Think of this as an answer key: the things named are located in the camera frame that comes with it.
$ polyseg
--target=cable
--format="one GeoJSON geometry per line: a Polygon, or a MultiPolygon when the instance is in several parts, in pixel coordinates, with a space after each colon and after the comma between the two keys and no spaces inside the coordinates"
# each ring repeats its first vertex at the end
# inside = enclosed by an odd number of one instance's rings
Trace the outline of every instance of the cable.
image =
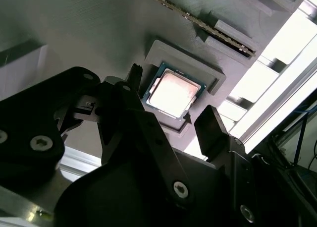
{"type": "Polygon", "coordinates": [[[278,159],[275,155],[274,155],[274,150],[271,150],[272,146],[268,143],[268,150],[270,152],[270,154],[272,155],[272,157],[276,160],[276,162],[272,162],[272,159],[270,159],[270,162],[272,164],[272,166],[275,166],[276,168],[280,169],[282,172],[284,172],[288,178],[289,178],[289,182],[292,183],[292,186],[294,189],[296,189],[296,191],[304,198],[304,199],[308,199],[310,196],[314,199],[314,194],[308,189],[308,187],[306,186],[307,191],[305,192],[302,191],[302,189],[300,188],[301,185],[298,185],[297,180],[295,180],[291,174],[292,171],[295,171],[294,169],[296,168],[296,165],[287,165],[287,162],[283,163],[281,159],[278,159]]]}
{"type": "Polygon", "coordinates": [[[311,112],[316,112],[317,111],[317,106],[311,108],[310,110],[308,111],[301,111],[301,110],[294,110],[295,113],[311,113],[311,112]]]}
{"type": "MultiPolygon", "coordinates": [[[[312,158],[311,162],[309,163],[308,165],[308,170],[311,171],[311,166],[313,164],[313,161],[316,159],[317,160],[317,154],[316,154],[316,146],[317,146],[317,139],[316,139],[316,142],[314,144],[314,157],[312,158]]],[[[317,178],[315,176],[313,176],[315,178],[315,193],[317,195],[317,178]]]]}
{"type": "Polygon", "coordinates": [[[267,144],[267,147],[268,147],[268,150],[269,150],[271,156],[275,159],[275,161],[273,159],[271,159],[271,157],[269,157],[267,155],[263,155],[263,154],[261,154],[261,155],[265,158],[265,160],[269,161],[269,164],[271,164],[272,166],[274,166],[274,167],[276,167],[278,169],[281,169],[282,171],[289,171],[289,170],[293,169],[293,167],[287,168],[287,167],[279,164],[278,163],[278,159],[275,157],[273,151],[270,149],[269,144],[267,144]]]}

